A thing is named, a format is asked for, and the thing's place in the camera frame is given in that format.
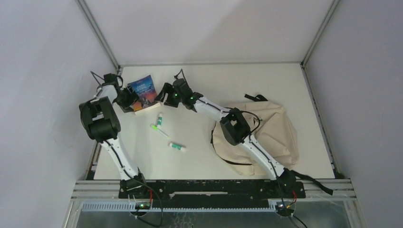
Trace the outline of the beige canvas backpack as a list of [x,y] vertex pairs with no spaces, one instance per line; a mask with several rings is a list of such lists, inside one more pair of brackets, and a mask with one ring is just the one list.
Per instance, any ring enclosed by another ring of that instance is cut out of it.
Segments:
[[[314,178],[293,170],[299,161],[297,132],[287,116],[285,107],[269,101],[262,95],[245,95],[249,102],[231,104],[231,107],[244,111],[244,117],[259,144],[280,164],[289,169],[297,178],[308,180],[325,193],[332,195],[333,190],[325,187]],[[233,170],[242,176],[260,176],[265,171],[240,146],[229,144],[224,138],[221,126],[216,123],[211,132],[211,144],[216,154]]]

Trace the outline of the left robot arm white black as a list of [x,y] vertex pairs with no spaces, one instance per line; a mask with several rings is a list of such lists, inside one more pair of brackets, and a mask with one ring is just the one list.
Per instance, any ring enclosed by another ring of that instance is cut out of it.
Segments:
[[123,79],[116,74],[103,77],[91,72],[98,82],[94,98],[79,105],[80,120],[90,139],[95,140],[110,154],[118,168],[123,191],[137,198],[147,195],[149,186],[137,164],[130,159],[120,136],[121,125],[113,104],[118,104],[123,112],[133,112],[133,104],[139,96],[133,89],[123,87]]

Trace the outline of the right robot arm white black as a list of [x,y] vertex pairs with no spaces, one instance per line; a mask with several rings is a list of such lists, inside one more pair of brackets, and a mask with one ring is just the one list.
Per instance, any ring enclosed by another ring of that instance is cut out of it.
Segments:
[[208,115],[218,121],[226,141],[233,146],[240,146],[265,171],[269,178],[276,181],[275,193],[282,198],[288,197],[294,190],[295,175],[277,162],[257,141],[243,116],[244,111],[237,108],[219,106],[198,92],[190,89],[184,78],[176,79],[173,84],[165,83],[156,97],[156,101],[177,108],[179,103],[186,109]]

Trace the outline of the Jane Eyre paperback book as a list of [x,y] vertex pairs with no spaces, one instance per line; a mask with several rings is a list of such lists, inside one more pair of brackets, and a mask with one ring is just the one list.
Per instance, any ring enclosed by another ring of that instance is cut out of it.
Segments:
[[161,106],[161,103],[156,100],[157,92],[151,75],[128,83],[127,87],[139,96],[139,99],[133,104],[135,114],[141,114]]

